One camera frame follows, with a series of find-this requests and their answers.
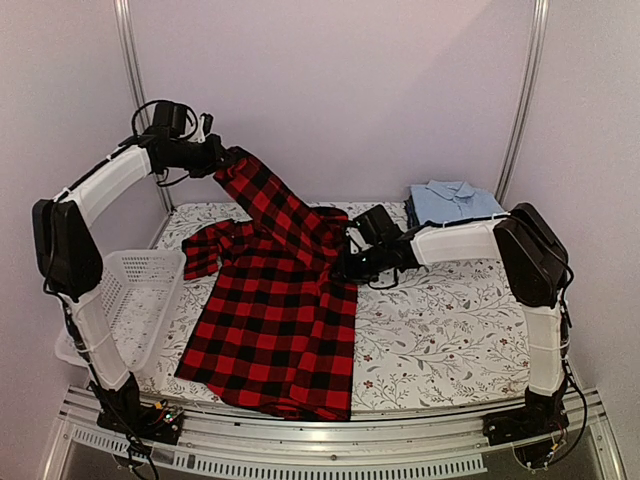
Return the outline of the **red black plaid shirt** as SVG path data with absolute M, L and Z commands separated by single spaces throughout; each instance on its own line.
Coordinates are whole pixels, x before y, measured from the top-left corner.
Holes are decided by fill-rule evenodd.
M 306 204 L 233 148 L 215 181 L 246 212 L 182 243 L 184 277 L 216 281 L 176 369 L 224 403 L 306 421 L 351 416 L 358 288 L 332 270 L 347 214 Z

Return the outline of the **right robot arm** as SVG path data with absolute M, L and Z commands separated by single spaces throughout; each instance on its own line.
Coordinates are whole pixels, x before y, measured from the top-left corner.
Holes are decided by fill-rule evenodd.
M 537 436 L 565 423 L 572 273 L 531 205 L 409 231 L 377 205 L 344 232 L 336 275 L 358 283 L 354 409 L 520 398 L 492 428 Z

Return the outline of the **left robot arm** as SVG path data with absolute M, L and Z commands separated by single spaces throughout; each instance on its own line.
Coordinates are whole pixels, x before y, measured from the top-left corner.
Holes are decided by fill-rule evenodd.
M 123 193 L 151 174 L 181 169 L 203 178 L 229 162 L 212 115 L 183 104 L 152 100 L 153 118 L 133 129 L 114 151 L 52 199 L 32 207 L 36 260 L 43 291 L 62 306 L 65 325 L 87 363 L 104 411 L 128 434 L 148 426 L 134 374 L 125 365 L 101 306 L 103 257 L 90 228 Z

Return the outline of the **light blue folded shirt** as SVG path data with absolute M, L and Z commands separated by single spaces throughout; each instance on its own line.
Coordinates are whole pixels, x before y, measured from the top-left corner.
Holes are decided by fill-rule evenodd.
M 464 181 L 430 180 L 411 185 L 409 190 L 420 224 L 442 224 L 504 212 L 491 192 Z

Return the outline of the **white plastic basket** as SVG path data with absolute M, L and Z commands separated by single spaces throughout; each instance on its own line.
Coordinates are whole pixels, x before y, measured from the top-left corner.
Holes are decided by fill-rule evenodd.
M 104 314 L 136 379 L 154 376 L 180 299 L 186 257 L 174 250 L 121 250 L 103 260 Z

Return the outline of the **left aluminium post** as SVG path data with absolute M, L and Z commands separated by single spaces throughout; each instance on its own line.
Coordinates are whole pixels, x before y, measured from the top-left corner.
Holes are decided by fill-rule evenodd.
M 130 89 L 134 111 L 141 108 L 148 99 L 145 92 L 143 75 L 139 61 L 138 49 L 134 33 L 133 18 L 131 13 L 131 1 L 115 0 L 113 1 L 116 27 L 118 32 L 119 43 L 121 47 L 122 57 L 125 66 L 127 83 Z M 135 125 L 142 131 L 148 127 L 151 121 L 149 108 L 145 107 L 135 120 Z M 156 187 L 161 204 L 167 214 L 174 209 L 174 202 L 168 188 Z

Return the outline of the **aluminium post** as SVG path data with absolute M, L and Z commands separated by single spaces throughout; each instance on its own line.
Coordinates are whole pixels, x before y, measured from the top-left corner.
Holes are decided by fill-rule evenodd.
M 494 192 L 496 200 L 504 205 L 516 169 L 516 163 L 524 139 L 526 125 L 542 55 L 544 51 L 550 1 L 536 0 L 533 4 L 531 30 L 525 59 L 522 84 L 513 124 L 510 130 L 500 175 Z
M 143 75 L 139 61 L 138 49 L 134 33 L 133 18 L 131 13 L 131 1 L 115 0 L 113 1 L 116 27 L 118 32 L 119 43 L 121 47 L 122 57 L 125 66 L 127 83 L 130 89 L 134 111 L 141 108 L 148 99 L 145 92 Z M 135 125 L 142 131 L 148 127 L 151 121 L 149 108 L 145 107 L 135 120 Z M 161 204 L 167 214 L 174 209 L 174 202 L 168 188 L 156 187 Z

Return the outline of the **aluminium front rail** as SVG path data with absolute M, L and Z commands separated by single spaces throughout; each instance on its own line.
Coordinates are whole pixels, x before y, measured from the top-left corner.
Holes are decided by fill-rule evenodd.
M 517 444 L 491 445 L 486 414 L 510 402 L 435 410 L 361 412 L 350 422 L 275 419 L 190 403 L 176 445 L 150 457 L 97 425 L 99 405 L 72 387 L 38 471 L 41 479 L 623 479 L 627 473 L 594 389 L 564 400 L 570 425 L 555 465 L 519 464 Z

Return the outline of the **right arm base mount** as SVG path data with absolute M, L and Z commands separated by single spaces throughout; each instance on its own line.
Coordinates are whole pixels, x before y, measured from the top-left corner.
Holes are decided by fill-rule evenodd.
M 547 468 L 564 442 L 569 420 L 564 405 L 549 410 L 542 404 L 490 413 L 482 417 L 482 433 L 490 446 L 513 444 L 519 464 L 529 470 Z

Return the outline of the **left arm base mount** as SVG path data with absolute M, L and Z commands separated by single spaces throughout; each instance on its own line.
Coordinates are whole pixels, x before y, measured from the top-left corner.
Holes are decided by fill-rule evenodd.
M 168 405 L 166 400 L 154 405 L 104 400 L 97 425 L 103 429 L 169 445 L 177 445 L 180 438 L 184 409 Z

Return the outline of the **right aluminium post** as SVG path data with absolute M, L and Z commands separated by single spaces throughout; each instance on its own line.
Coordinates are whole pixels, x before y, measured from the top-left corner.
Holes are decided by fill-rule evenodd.
M 516 169 L 516 163 L 524 139 L 526 125 L 542 55 L 544 51 L 550 1 L 536 0 L 533 4 L 531 30 L 525 59 L 522 84 L 513 124 L 510 130 L 500 175 L 494 192 L 496 200 L 504 205 Z

